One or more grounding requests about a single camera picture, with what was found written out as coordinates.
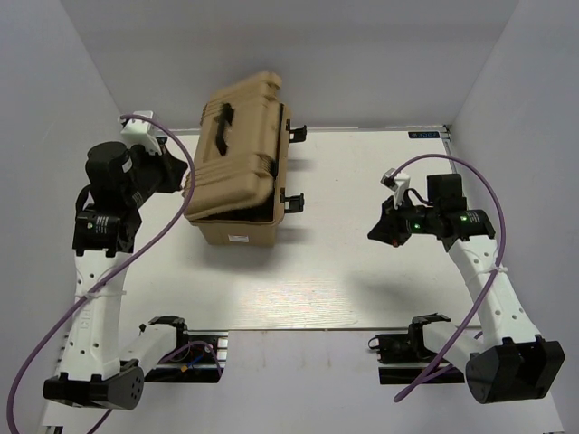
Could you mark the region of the tan plastic toolbox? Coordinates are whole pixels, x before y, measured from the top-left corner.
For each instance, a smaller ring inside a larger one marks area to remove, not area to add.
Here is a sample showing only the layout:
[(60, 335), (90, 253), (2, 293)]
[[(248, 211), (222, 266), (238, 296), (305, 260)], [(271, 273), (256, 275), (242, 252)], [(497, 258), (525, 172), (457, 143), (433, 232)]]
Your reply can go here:
[[(277, 73), (261, 71), (217, 90), (204, 105), (184, 216), (210, 245), (270, 248), (276, 242), (291, 121), (278, 96), (281, 84)], [(214, 139), (223, 103), (232, 105), (234, 117), (225, 132), (227, 154), (220, 156)]]

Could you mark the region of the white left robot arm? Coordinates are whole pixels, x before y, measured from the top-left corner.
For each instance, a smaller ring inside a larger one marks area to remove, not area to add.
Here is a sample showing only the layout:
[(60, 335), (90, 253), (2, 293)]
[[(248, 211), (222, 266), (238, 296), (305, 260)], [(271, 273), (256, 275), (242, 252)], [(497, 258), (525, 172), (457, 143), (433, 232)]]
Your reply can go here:
[(140, 207), (155, 193), (175, 193), (187, 169), (172, 156), (166, 139), (157, 149), (109, 141), (92, 147), (85, 171), (89, 183), (75, 203), (72, 248), (75, 297), (71, 330), (57, 373), (43, 385), (49, 401), (77, 408), (132, 410), (155, 356), (180, 361), (191, 350), (184, 320), (156, 318), (126, 349), (119, 348), (119, 316), (128, 271), (137, 255)]

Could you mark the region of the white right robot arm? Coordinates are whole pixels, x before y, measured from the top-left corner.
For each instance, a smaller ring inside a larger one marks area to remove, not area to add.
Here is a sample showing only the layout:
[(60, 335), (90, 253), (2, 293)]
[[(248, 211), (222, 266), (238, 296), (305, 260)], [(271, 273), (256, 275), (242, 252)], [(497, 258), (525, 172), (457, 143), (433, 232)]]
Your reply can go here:
[(490, 219), (468, 207), (461, 177), (428, 176), (427, 197), (418, 203), (409, 197), (409, 175), (388, 172), (381, 182), (393, 194), (383, 202), (369, 239), (395, 248), (413, 235), (440, 241), (464, 280), (482, 332), (474, 338), (442, 314), (416, 316), (405, 338), (384, 339), (383, 360), (425, 361), (426, 382), (438, 372), (439, 363), (448, 363), (463, 374), (470, 393), (482, 404), (544, 398), (565, 359), (563, 348), (547, 341), (525, 313), (499, 263)]

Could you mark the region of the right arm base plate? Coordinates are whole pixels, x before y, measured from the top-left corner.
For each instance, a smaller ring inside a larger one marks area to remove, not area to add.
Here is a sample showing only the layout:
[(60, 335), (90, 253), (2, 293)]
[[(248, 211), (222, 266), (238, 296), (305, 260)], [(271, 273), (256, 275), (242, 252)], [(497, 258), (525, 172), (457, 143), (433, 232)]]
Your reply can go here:
[[(433, 353), (423, 358), (410, 346), (408, 334), (378, 334), (368, 340), (368, 350), (377, 355), (381, 385), (409, 385), (433, 359)], [(446, 362), (429, 374), (426, 384), (462, 384), (464, 375)]]

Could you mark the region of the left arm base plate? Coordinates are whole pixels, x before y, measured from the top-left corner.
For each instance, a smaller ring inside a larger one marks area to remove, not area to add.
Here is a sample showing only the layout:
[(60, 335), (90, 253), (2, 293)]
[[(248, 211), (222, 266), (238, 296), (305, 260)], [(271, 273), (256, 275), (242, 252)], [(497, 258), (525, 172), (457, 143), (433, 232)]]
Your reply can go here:
[(189, 340), (206, 343), (195, 344), (167, 362), (158, 364), (146, 377), (149, 383), (217, 384), (224, 373), (227, 349), (227, 332), (189, 332)]

